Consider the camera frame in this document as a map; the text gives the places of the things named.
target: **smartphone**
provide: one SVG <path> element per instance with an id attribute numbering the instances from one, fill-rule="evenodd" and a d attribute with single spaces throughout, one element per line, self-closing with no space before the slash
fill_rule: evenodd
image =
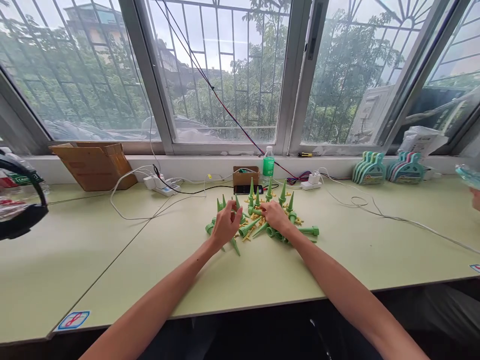
<path id="1" fill-rule="evenodd" d="M 258 193 L 263 194 L 264 193 L 264 187 L 262 185 L 253 185 L 253 193 L 257 193 L 257 188 L 258 188 Z M 236 195 L 244 195 L 244 194 L 250 194 L 250 185 L 235 185 L 233 187 L 233 193 Z"/>

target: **white power strip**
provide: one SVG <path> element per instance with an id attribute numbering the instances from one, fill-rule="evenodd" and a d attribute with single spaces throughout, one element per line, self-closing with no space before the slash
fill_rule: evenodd
<path id="1" fill-rule="evenodd" d="M 163 177 L 162 174 L 160 174 L 160 177 L 163 181 L 165 181 L 165 178 Z M 180 186 L 178 186 L 176 184 L 171 184 L 171 183 L 168 184 L 167 183 L 171 188 L 175 189 L 176 191 L 174 191 L 171 188 L 165 186 L 165 184 L 163 182 L 161 182 L 160 179 L 157 176 L 145 177 L 143 179 L 143 183 L 145 184 L 147 189 L 156 191 L 157 193 L 165 195 L 166 197 L 176 195 L 176 194 L 178 194 L 177 192 L 181 191 Z"/>
<path id="2" fill-rule="evenodd" d="M 312 189 L 321 188 L 322 185 L 323 184 L 321 182 L 316 183 L 316 184 L 312 184 L 312 183 L 309 183 L 308 181 L 304 181 L 304 182 L 300 183 L 300 188 L 303 189 L 303 190 L 312 190 Z"/>

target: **desk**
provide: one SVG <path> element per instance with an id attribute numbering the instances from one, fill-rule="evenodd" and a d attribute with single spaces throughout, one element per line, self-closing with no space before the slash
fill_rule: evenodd
<path id="1" fill-rule="evenodd" d="M 185 186 L 185 191 L 193 189 Z M 331 181 L 326 189 L 344 202 L 360 196 Z M 326 189 L 295 191 L 294 209 L 305 226 L 320 228 L 317 245 L 370 290 L 479 275 L 470 265 L 479 264 L 480 255 L 413 225 L 342 206 Z M 421 185 L 387 182 L 361 189 L 375 196 L 384 214 L 418 221 L 480 249 L 480 213 L 471 209 L 471 195 L 458 178 Z M 215 216 L 216 198 L 222 193 L 231 195 L 225 188 L 212 189 L 207 198 L 182 201 L 150 221 L 72 310 L 91 311 L 82 328 L 112 324 L 191 255 L 207 239 L 204 228 Z M 175 200 L 180 196 L 184 195 L 175 195 Z M 246 198 L 241 197 L 242 204 Z M 219 252 L 208 262 L 174 318 L 325 297 L 293 248 L 265 233 L 251 242 L 238 240 L 238 247 L 241 257 L 227 244 L 226 253 Z"/>
<path id="2" fill-rule="evenodd" d="M 48 201 L 92 195 L 78 185 L 54 185 Z M 146 225 L 122 219 L 109 198 L 53 204 L 29 233 L 0 241 L 0 343 L 47 337 Z M 151 217 L 164 202 L 143 184 L 115 194 L 129 217 Z"/>

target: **small cardboard box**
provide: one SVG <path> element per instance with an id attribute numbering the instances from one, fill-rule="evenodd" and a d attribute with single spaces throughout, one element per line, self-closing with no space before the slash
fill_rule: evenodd
<path id="1" fill-rule="evenodd" d="M 123 175 L 132 171 L 121 143 L 78 141 L 49 149 L 85 191 L 111 190 Z M 137 178 L 132 174 L 124 178 L 117 189 L 126 190 L 136 183 Z"/>
<path id="2" fill-rule="evenodd" d="M 236 172 L 239 169 L 250 169 L 254 172 Z M 248 185 L 250 186 L 251 178 L 253 185 L 259 184 L 260 170 L 258 166 L 234 166 L 233 167 L 233 186 Z"/>

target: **black headphones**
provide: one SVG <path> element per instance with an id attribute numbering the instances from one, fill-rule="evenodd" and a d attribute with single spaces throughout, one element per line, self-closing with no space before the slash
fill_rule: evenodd
<path id="1" fill-rule="evenodd" d="M 37 178 L 34 176 L 34 172 L 3 154 L 0 154 L 0 169 L 5 169 L 27 177 L 40 197 L 40 204 L 30 204 L 14 218 L 0 221 L 0 240 L 15 239 L 28 233 L 32 226 L 47 215 L 49 209 L 47 208 L 47 200 L 45 199 L 44 192 Z"/>

